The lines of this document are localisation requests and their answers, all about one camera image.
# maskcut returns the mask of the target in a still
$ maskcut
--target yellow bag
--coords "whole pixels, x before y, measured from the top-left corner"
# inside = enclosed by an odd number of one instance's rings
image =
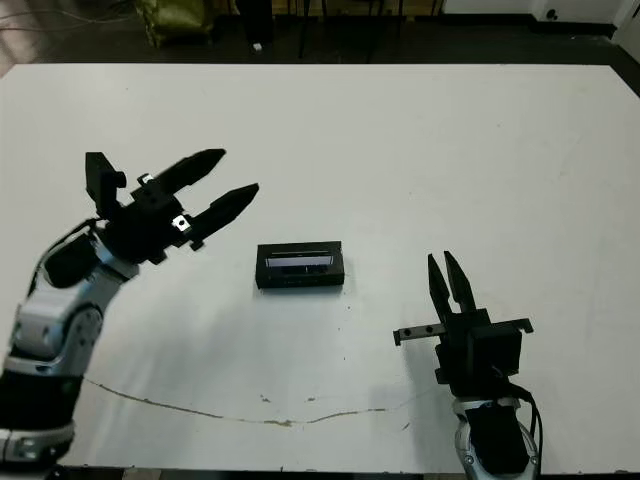
[[[149,43],[162,46],[168,40],[203,36],[213,29],[211,0],[136,0]]]

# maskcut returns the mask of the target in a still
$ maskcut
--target chair leg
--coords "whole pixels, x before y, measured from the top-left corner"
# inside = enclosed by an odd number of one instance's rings
[[[403,17],[403,8],[404,8],[404,0],[399,0],[398,2],[398,29],[396,31],[397,35],[400,35],[400,27],[402,26],[402,17]]]
[[[304,41],[307,36],[307,20],[309,20],[309,5],[311,0],[304,0],[304,19],[302,20],[302,32],[300,33],[300,51],[298,52],[298,58],[302,59],[304,54]]]
[[[376,48],[376,41],[378,40],[378,36],[382,33],[382,10],[384,10],[384,0],[380,0],[380,5],[378,5],[378,15],[376,17],[376,28],[373,31],[373,35],[371,35],[371,41],[369,43],[369,51],[367,52],[367,63],[371,63],[371,58],[373,57],[373,51]]]

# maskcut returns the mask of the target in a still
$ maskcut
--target black cable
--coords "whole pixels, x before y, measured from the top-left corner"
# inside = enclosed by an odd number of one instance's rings
[[[538,406],[536,405],[536,401],[533,398],[533,395],[531,395],[531,392],[529,392],[528,390],[525,390],[524,388],[522,388],[519,385],[516,385],[514,383],[511,384],[511,392],[513,394],[514,397],[519,398],[520,400],[523,400],[525,402],[527,402],[528,404],[531,405],[531,426],[529,427],[529,434],[531,435],[531,438],[534,440],[535,442],[535,434],[536,434],[536,422],[538,424],[539,427],[539,433],[538,433],[538,465],[537,465],[537,470],[538,470],[538,476],[540,476],[542,474],[542,417],[540,416],[540,410],[538,410]]]
[[[539,432],[539,440],[538,440],[538,476],[542,475],[542,440],[543,440],[543,436],[542,436],[542,417],[540,416],[540,411],[538,410],[538,406],[536,405],[535,400],[533,400],[533,397],[531,398],[532,403],[531,403],[531,408],[533,408],[533,412],[534,415],[538,418],[538,426],[540,427],[540,432]]]
[[[51,250],[56,248],[58,245],[60,245],[61,243],[65,242],[69,237],[71,237],[72,235],[75,235],[76,233],[78,233],[83,228],[86,228],[86,227],[93,228],[97,222],[98,222],[97,218],[87,218],[83,222],[81,222],[78,225],[76,225],[75,227],[73,227],[71,229],[71,231],[69,231],[66,235],[64,235],[63,237],[60,237],[58,240],[53,242],[51,244],[51,246],[45,250],[45,252],[38,259],[38,262],[36,263],[35,269],[33,270],[33,275],[31,276],[31,283],[29,284],[29,292],[27,293],[27,297],[29,295],[31,295],[33,290],[36,288],[36,277],[38,276],[38,270],[40,269],[40,264],[44,261],[44,259],[47,256],[47,254]]]

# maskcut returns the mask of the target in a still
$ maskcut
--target crack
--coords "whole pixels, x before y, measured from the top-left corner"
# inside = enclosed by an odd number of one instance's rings
[[[359,415],[361,413],[367,413],[367,412],[386,412],[386,411],[387,411],[386,408],[367,408],[366,410],[352,410],[350,412],[333,413],[331,415],[326,415],[324,417],[316,418],[315,420],[308,420],[302,423],[307,423],[307,424],[318,423],[318,422],[324,422],[325,420],[329,420],[330,418],[346,417],[347,415]]]
[[[177,412],[189,413],[192,415],[200,415],[202,417],[213,418],[215,420],[229,420],[233,422],[241,422],[241,423],[254,423],[254,424],[263,424],[263,425],[275,425],[278,427],[290,428],[294,425],[312,425],[314,423],[324,422],[325,420],[331,420],[332,418],[337,417],[345,417],[349,415],[359,415],[361,413],[369,413],[369,412],[388,412],[388,408],[367,408],[364,410],[351,410],[348,412],[337,412],[331,415],[325,415],[324,417],[315,418],[313,420],[251,420],[247,418],[238,418],[238,417],[226,417],[224,415],[216,415],[214,413],[202,412],[200,410],[193,410],[191,408],[178,407],[177,405],[171,405],[169,403],[156,402],[153,400],[149,400],[148,398],[140,398],[134,397],[133,395],[129,395],[127,393],[119,392],[118,390],[114,390],[113,388],[109,388],[102,383],[94,382],[88,378],[84,378],[85,382],[90,383],[98,388],[101,388],[105,392],[109,392],[113,395],[116,395],[120,398],[124,398],[126,400],[131,400],[138,403],[144,403],[146,405],[153,405],[160,408],[167,408],[169,410],[175,410]]]

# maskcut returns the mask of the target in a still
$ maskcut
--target silver robot arm segment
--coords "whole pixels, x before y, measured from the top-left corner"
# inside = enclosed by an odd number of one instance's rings
[[[0,376],[0,464],[46,467],[68,451],[82,378],[120,287],[138,274],[139,264],[165,260],[172,245],[201,248],[252,202],[257,184],[227,192],[192,217],[174,196],[207,175],[224,154],[205,150],[156,178],[145,174],[133,201],[121,205],[116,190],[126,186],[124,173],[102,153],[87,153],[87,192],[98,218],[45,252],[17,309]]]

